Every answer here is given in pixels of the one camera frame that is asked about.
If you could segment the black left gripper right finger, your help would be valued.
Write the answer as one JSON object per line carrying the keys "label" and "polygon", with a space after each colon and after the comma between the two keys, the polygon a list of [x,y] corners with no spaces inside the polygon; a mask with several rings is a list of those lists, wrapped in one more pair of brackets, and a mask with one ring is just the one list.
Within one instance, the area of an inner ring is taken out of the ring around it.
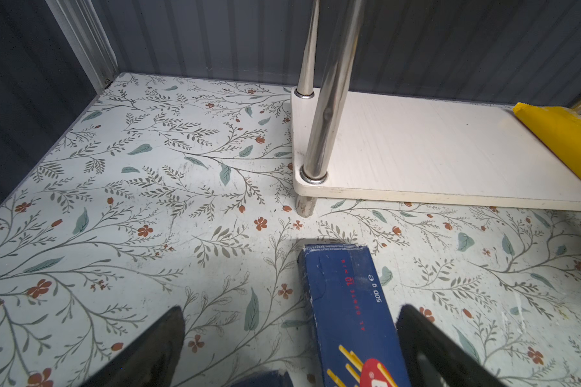
{"label": "black left gripper right finger", "polygon": [[396,329],[412,386],[503,385],[414,306],[402,306]]}

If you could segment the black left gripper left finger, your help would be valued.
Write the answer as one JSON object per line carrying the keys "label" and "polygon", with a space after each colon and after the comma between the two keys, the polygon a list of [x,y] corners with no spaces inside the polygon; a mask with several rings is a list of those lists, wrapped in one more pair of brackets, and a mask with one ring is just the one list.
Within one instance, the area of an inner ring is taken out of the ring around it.
{"label": "black left gripper left finger", "polygon": [[182,309],[174,306],[83,385],[169,386],[184,337]]}

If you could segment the yellow Pastatime bag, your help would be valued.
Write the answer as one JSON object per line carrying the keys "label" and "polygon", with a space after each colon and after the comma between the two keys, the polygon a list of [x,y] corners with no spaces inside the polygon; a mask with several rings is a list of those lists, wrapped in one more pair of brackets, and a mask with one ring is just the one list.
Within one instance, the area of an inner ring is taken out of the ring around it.
{"label": "yellow Pastatime bag", "polygon": [[561,106],[518,103],[513,113],[581,180],[581,115]]}

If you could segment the dark blue pasta box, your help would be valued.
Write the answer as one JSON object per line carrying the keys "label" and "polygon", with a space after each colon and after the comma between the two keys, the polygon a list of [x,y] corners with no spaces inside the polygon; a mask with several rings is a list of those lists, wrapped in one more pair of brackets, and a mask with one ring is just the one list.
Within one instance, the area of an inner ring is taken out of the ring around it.
{"label": "dark blue pasta box", "polygon": [[293,387],[292,379],[287,371],[255,372],[233,383],[231,387]]}

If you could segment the white two-tier shelf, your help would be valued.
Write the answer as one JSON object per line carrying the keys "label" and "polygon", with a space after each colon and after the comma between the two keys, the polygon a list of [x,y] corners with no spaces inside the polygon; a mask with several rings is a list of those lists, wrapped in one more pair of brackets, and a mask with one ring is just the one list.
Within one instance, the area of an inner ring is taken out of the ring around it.
{"label": "white two-tier shelf", "polygon": [[312,8],[290,94],[299,215],[319,198],[581,211],[581,178],[509,109],[350,91],[365,8],[343,6],[321,88]]}

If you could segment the blue Barilla spaghetti box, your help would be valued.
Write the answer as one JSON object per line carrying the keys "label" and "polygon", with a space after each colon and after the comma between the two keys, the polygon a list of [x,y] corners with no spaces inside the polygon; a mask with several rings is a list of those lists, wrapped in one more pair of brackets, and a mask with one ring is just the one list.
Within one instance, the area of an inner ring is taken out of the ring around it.
{"label": "blue Barilla spaghetti box", "polygon": [[370,250],[308,244],[299,258],[326,386],[409,386]]}

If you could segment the floral patterned table mat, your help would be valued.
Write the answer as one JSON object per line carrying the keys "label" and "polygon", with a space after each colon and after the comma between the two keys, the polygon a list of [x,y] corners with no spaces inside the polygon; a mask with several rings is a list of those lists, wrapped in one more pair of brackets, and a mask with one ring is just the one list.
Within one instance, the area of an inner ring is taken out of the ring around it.
{"label": "floral patterned table mat", "polygon": [[371,249],[415,306],[512,386],[581,386],[581,213],[326,199],[292,189],[290,92],[124,74],[0,205],[0,386],[78,386],[169,308],[174,385],[266,369],[319,385],[297,266]]}

